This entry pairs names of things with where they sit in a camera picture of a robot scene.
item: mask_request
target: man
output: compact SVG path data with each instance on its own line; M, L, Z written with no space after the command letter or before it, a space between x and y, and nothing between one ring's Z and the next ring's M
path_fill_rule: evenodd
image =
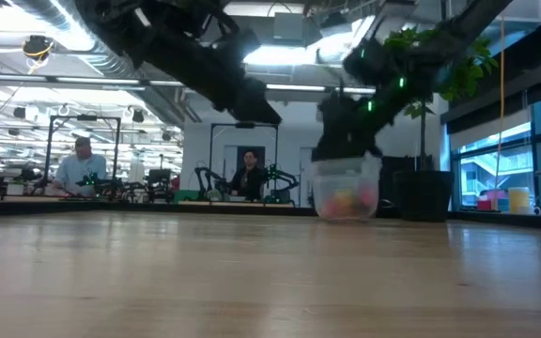
M82 196L91 196L94 192L92 186L79 187L76 182L93 173L97 174L99 179L105 179L105 158L91 152L91 141L86 137L76 139L74 149L76 155L68 156L57 169L54 187Z
M231 194L243 196L248 200L260 200L261 188L264 184L263 171L258 168L258 157L253 150L243 155L243 168L239 169L231 181Z

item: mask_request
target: black jacket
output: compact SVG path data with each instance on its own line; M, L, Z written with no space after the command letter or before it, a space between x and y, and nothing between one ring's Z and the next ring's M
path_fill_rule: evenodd
M245 189L241 188L241 178L247 175L248 181ZM248 200L261 200L261 187L264 184L264 171L258 167L249 172L245 167L239 169L231 181L231 191L237 191L238 196L243 196Z

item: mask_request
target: white wall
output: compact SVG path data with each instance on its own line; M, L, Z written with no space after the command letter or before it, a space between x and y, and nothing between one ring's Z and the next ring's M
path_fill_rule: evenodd
M281 169L292 174L300 173L300 151L303 147L314 147L322 133L322 125L314 120L316 105L313 103L289 103L284 108L275 106L284 117L286 123L279 128L278 164ZM441 154L449 154L449 146L444 146L447 140L445 128L440 124L440 114L447 110L447 103L439 97L434 99L431 109L436 115L429 115L426 124L426 151L433 155L435 164L440 167ZM299 114L310 116L306 123L299 120L292 123L286 115ZM417 156L420 150L421 125L420 119L411 120L400 115L393 127L386 127L377 136L379 147L386 156ZM216 127L214 130L214 146L212 170L221 174L224 166L225 146L264 146L266 159L274 159L274 130L271 128L253 130L237 130L233 127ZM184 131L183 167L181 171L180 188L182 190L197 190L197 178L192 175L193 169L199 165L208 166L209 162L210 124L187 124Z

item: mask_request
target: potted plant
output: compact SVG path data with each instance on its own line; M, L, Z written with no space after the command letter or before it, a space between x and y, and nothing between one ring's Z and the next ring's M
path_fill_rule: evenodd
M386 40L385 47L407 50L431 37L433 30L418 31L417 27L393 32ZM498 63L487 48L489 40L479 38L470 47L467 56L451 66L449 78L438 88L440 96L447 101L472 97L477 90L477 80L490 74ZM444 222L454 185L454 173L427 170L425 152L425 123L427 114L435 113L427 106L433 97L422 98L411 103L404 115L421 118L420 165L414 172L394 174L397 204L402 218L407 221Z

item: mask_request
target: black planter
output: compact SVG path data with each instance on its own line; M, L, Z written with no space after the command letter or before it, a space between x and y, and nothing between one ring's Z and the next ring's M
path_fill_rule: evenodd
M394 173L396 203L402 219L414 222L445 222L455 176L451 172Z

